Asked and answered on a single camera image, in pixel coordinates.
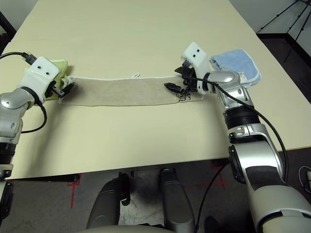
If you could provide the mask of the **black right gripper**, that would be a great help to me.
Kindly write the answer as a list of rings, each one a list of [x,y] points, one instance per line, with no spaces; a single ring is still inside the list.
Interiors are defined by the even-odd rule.
[[[170,90],[171,92],[180,92],[182,94],[188,94],[190,92],[197,93],[198,87],[197,87],[197,77],[194,68],[189,67],[178,67],[174,70],[176,73],[181,74],[183,79],[183,85],[185,88],[181,88],[180,86],[177,86],[174,83],[165,83],[164,86]]]

